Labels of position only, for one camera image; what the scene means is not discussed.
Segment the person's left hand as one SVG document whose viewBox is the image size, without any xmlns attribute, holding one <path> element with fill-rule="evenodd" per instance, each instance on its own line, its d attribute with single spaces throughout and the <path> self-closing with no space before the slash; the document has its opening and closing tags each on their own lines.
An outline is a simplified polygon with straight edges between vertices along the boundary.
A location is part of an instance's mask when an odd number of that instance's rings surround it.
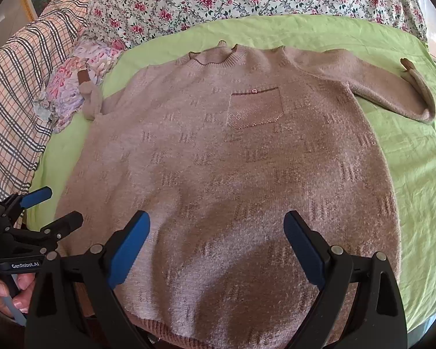
<svg viewBox="0 0 436 349">
<path fill-rule="evenodd" d="M 33 289 L 36 284 L 35 275 L 33 273 L 24 273 L 17 276 L 17 283 L 20 289 L 20 293 L 12 299 L 12 303 L 16 309 L 21 313 L 27 314 L 31 298 L 33 295 Z M 0 312 L 9 318 L 12 317 L 12 312 L 4 303 L 3 299 L 9 297 L 10 291 L 5 282 L 0 280 Z"/>
</svg>

